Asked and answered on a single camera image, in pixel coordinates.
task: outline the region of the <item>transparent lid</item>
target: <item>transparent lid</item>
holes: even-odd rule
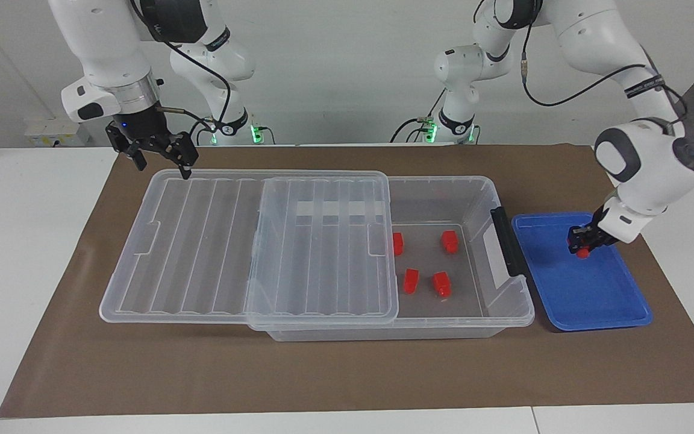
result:
[[[100,315],[108,322],[386,324],[398,313],[379,172],[152,177]]]

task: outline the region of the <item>red object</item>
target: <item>red object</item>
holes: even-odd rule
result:
[[[441,235],[441,244],[443,244],[446,252],[452,255],[457,253],[460,249],[460,240],[457,239],[457,233],[455,231],[444,231]]]
[[[403,234],[393,233],[393,253],[395,256],[403,254]]]
[[[416,285],[419,284],[419,270],[413,268],[405,269],[403,277],[403,292],[413,294],[416,292]]]
[[[588,250],[587,248],[580,249],[578,250],[576,255],[580,259],[587,259],[590,256],[590,250]]]
[[[433,288],[441,297],[451,296],[451,280],[445,271],[433,274]]]

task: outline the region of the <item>white table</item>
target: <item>white table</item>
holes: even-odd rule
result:
[[[0,149],[0,404],[116,154]],[[694,191],[645,230],[694,322]],[[0,432],[694,432],[694,404],[0,420]]]

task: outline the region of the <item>brown mat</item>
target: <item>brown mat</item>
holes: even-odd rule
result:
[[[202,168],[485,175],[509,214],[593,211],[611,184],[588,148],[234,148]],[[567,406],[694,401],[694,326],[639,239],[620,251],[652,325],[460,341],[277,343],[245,326],[106,324],[98,306],[149,178],[119,159],[0,408],[0,417]]]

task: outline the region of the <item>blue tray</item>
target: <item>blue tray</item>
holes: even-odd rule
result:
[[[569,252],[569,228],[586,225],[591,218],[584,212],[513,218],[548,318],[565,332],[651,323],[652,311],[614,245],[594,250],[588,259]]]

